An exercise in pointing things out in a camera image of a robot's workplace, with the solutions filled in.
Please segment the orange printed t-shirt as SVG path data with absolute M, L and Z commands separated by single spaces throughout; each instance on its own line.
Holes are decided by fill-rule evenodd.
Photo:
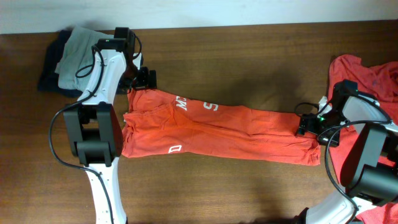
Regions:
M 122 154 L 128 158 L 191 152 L 232 159 L 317 166 L 320 145 L 296 136 L 299 117 L 191 100 L 160 90 L 127 95 Z

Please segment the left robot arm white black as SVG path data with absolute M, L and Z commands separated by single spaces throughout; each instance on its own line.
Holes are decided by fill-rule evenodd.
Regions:
M 118 27 L 112 38 L 93 44 L 93 61 L 82 95 L 62 108 L 70 149 L 90 182 L 96 223 L 128 222 L 118 180 L 118 163 L 123 148 L 122 129 L 114 110 L 119 92 L 155 89 L 156 72 L 142 64 L 142 44 L 127 27 Z

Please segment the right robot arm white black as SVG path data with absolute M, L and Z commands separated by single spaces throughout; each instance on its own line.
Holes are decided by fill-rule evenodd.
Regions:
M 381 156 L 397 162 L 397 125 L 376 97 L 343 80 L 334 85 L 331 99 L 322 98 L 315 107 L 317 113 L 300 115 L 296 134 L 316 135 L 326 155 L 340 145 L 343 128 L 352 126 L 359 136 L 342 165 L 340 181 L 330 180 L 335 191 L 293 222 L 351 223 L 360 213 L 397 203 L 397 166 L 379 162 Z

